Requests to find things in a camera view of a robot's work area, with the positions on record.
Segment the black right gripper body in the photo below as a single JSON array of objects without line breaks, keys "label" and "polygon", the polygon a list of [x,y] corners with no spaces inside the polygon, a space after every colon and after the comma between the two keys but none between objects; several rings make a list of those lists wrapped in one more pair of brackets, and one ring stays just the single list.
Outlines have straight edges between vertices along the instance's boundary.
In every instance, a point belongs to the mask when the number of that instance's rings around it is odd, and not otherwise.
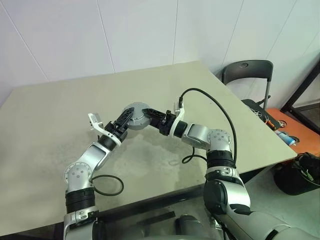
[{"label": "black right gripper body", "polygon": [[165,113],[162,113],[160,115],[160,120],[158,124],[159,132],[164,136],[168,136],[170,134],[174,121],[175,115],[170,110],[167,110]]}]

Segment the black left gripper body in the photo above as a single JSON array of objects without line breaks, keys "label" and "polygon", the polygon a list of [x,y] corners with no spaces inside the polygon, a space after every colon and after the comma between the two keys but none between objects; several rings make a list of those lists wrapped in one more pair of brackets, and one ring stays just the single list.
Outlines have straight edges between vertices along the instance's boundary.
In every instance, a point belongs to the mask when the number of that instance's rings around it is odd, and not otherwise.
[{"label": "black left gripper body", "polygon": [[128,129],[128,124],[127,123],[122,123],[119,121],[114,121],[114,122],[109,122],[104,129],[116,136],[117,139],[120,141],[124,141],[125,138],[128,135],[127,129]]}]

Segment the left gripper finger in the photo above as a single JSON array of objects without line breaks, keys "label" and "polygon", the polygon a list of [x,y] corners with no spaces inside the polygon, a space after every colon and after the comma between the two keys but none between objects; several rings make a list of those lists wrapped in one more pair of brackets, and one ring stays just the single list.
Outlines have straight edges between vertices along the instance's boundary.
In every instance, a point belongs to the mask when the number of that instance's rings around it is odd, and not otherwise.
[{"label": "left gripper finger", "polygon": [[116,129],[127,129],[128,122],[131,120],[134,114],[134,107],[129,107],[124,109],[121,115],[114,121],[114,126]]}]

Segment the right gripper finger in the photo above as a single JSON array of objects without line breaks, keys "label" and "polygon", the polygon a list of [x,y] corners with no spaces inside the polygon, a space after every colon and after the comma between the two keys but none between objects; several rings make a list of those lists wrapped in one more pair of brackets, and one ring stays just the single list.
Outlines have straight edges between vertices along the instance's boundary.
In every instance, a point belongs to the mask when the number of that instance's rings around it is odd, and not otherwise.
[{"label": "right gripper finger", "polygon": [[153,108],[144,108],[142,109],[142,112],[145,116],[151,119],[152,123],[159,123],[163,121],[166,117],[165,113],[155,110]]}]

